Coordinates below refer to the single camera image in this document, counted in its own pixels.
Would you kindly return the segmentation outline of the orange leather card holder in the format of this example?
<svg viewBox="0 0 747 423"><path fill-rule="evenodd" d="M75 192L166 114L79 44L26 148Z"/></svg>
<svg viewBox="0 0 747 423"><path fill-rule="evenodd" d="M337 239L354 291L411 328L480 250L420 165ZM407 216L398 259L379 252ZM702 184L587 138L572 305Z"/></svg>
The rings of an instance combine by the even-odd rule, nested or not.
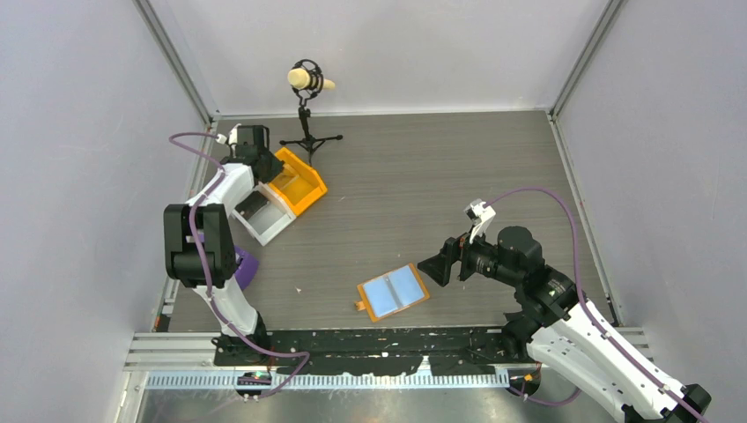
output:
<svg viewBox="0 0 747 423"><path fill-rule="evenodd" d="M365 311L372 323L395 315L430 298L414 263L386 272L357 285L357 311Z"/></svg>

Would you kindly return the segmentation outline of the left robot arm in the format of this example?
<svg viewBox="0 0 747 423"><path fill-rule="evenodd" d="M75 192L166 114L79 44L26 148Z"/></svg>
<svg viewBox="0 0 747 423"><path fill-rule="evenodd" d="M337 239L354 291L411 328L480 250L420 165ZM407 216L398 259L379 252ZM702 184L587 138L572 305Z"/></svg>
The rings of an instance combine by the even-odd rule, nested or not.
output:
<svg viewBox="0 0 747 423"><path fill-rule="evenodd" d="M283 163L270 151L264 125L234 126L213 139L229 149L221 160L210 155L216 173L187 202L164 210L165 268L208 305L223 337L237 340L236 352L250 365L271 353L260 313L246 300L236 277L239 265L229 224L236 207L248 200L258 182L279 174Z"/></svg>

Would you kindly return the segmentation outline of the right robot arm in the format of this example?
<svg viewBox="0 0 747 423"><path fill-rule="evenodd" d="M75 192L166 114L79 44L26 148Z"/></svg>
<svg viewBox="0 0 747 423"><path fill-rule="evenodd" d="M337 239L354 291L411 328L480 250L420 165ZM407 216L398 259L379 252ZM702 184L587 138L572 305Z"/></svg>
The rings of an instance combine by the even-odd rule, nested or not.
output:
<svg viewBox="0 0 747 423"><path fill-rule="evenodd" d="M514 289L521 309L507 315L500 342L514 361L538 361L592 397L617 422L702 422L710 394L684 385L647 359L604 319L593 301L564 273L550 267L542 247L522 226L445 240L418 269L439 286L474 274Z"/></svg>

